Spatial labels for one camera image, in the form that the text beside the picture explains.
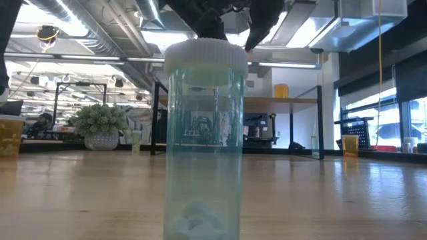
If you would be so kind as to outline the small teal pill bottle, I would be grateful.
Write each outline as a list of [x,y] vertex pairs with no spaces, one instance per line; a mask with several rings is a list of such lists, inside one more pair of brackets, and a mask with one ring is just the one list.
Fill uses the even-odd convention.
[[239,240],[245,51],[199,38],[165,51],[164,240]]
[[311,136],[311,150],[312,150],[312,157],[314,159],[320,159],[320,146],[319,146],[319,139],[316,135]]

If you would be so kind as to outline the long ceiling light bar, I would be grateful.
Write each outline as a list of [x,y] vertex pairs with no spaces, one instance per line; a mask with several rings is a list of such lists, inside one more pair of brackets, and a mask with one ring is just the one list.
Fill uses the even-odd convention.
[[248,63],[250,67],[270,67],[270,68],[288,68],[288,69],[320,69],[322,66],[317,64],[306,64],[306,63],[272,63],[272,62],[257,62],[250,61]]
[[105,61],[105,62],[144,62],[144,63],[164,63],[164,58],[155,57],[110,57],[100,55],[60,55],[46,53],[14,53],[6,52],[5,57],[24,59],[64,59],[76,61]]

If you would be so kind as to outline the black background workstation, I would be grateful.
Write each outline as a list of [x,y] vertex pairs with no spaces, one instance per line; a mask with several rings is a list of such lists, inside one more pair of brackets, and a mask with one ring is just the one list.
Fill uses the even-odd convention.
[[277,140],[275,113],[244,113],[244,148],[271,149]]

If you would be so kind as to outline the small yellow pill bottle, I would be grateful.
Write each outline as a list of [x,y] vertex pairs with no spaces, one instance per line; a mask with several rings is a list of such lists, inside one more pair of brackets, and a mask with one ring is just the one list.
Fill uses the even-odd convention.
[[131,152],[133,154],[139,154],[140,152],[140,141],[141,141],[141,131],[139,130],[133,130],[131,132],[131,144],[132,144],[132,148],[131,148]]

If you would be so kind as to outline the black perforated rack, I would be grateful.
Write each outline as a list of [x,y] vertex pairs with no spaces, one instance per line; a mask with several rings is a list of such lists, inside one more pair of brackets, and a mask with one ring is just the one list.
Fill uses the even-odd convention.
[[353,117],[335,121],[334,124],[340,126],[341,135],[357,135],[360,149],[371,150],[368,122],[373,119],[373,117]]

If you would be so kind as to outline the green artificial plant in pot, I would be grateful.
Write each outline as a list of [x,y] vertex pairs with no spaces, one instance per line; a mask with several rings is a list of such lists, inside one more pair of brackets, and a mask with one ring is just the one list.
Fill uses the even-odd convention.
[[83,137],[92,151],[112,151],[119,145],[119,132],[128,128],[125,111],[118,107],[95,104],[80,109],[71,118],[75,133]]

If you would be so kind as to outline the orange cup back right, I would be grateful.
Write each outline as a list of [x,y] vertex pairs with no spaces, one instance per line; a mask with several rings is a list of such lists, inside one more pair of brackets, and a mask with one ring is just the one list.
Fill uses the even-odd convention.
[[357,157],[359,152],[359,136],[342,135],[342,151],[344,157]]

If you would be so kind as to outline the red seat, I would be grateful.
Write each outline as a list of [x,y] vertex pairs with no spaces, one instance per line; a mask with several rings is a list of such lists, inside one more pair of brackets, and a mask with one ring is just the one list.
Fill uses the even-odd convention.
[[373,145],[372,150],[397,153],[398,148],[390,145]]

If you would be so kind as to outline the white container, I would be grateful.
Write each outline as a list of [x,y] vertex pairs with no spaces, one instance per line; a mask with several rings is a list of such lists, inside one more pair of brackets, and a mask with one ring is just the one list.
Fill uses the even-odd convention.
[[415,148],[418,145],[418,138],[416,137],[405,137],[402,144],[402,151],[404,153],[414,153]]

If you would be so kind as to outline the person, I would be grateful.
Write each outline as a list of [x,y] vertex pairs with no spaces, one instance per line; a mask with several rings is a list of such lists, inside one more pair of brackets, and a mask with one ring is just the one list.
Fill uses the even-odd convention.
[[28,139],[37,138],[40,134],[50,130],[53,116],[50,113],[42,113],[32,125],[28,126],[25,134]]

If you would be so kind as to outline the silver rectangular air duct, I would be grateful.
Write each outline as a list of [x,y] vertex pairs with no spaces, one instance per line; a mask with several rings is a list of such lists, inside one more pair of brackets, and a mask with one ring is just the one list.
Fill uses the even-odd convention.
[[408,0],[338,0],[338,15],[308,44],[310,49],[351,52],[408,16]]

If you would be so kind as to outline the wooden shelf black metal frame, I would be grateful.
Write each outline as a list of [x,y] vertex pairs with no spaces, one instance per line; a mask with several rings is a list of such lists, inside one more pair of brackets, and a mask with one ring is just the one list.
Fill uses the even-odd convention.
[[[294,147],[294,114],[307,109],[309,107],[317,107],[317,133],[318,133],[318,155],[312,155],[313,159],[323,160],[325,157],[324,149],[324,128],[323,128],[323,113],[322,113],[322,87],[316,86],[313,90],[317,93],[315,99],[301,99],[301,98],[290,98],[290,99],[278,99],[278,98],[267,98],[267,97],[246,97],[244,99],[245,112],[254,113],[280,113],[288,114],[290,116],[289,122],[289,138],[290,148],[289,149],[262,149],[256,148],[244,148],[244,154],[263,154],[263,155],[305,155],[312,154],[313,149],[301,149],[297,150]],[[151,145],[149,146],[149,152],[151,155],[157,155],[166,152],[164,146],[157,144],[157,119],[159,112],[159,104],[167,105],[167,97],[162,97],[159,92],[168,92],[167,88],[163,83],[156,82],[153,86],[153,113],[152,113],[152,126],[151,126]]]

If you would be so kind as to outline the black metal gantry frame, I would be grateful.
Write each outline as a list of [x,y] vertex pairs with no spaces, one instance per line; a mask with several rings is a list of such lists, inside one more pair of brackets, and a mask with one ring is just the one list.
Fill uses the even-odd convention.
[[[84,87],[94,87],[94,86],[101,86],[103,87],[103,90],[100,92],[96,91],[83,91],[83,90],[73,90],[70,91],[70,86],[76,86],[80,88]],[[63,93],[70,93],[70,94],[81,94],[82,98],[76,100],[76,101],[62,101],[59,100],[59,96]],[[56,118],[57,118],[57,108],[58,104],[66,104],[70,105],[72,107],[86,107],[93,104],[107,104],[107,84],[106,83],[90,83],[86,81],[78,81],[78,82],[58,82],[56,83],[56,89],[55,89],[55,98],[53,102],[53,116],[52,116],[52,126],[51,130],[53,130],[55,124],[56,124]]]

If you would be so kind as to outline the black aluminium table frame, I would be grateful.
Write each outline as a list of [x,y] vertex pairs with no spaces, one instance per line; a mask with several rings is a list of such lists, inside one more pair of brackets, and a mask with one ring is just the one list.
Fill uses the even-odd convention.
[[[53,151],[77,151],[87,150],[83,143],[48,143],[42,141],[24,142],[20,146],[20,153],[44,153]],[[290,151],[289,149],[266,149],[266,148],[243,148],[243,154],[258,154],[258,155],[311,155],[310,149],[302,149],[300,151]],[[395,153],[386,151],[365,151],[360,150],[359,157],[365,159],[375,159],[379,161],[393,161],[401,163],[417,163],[427,165],[427,154],[413,153]]]

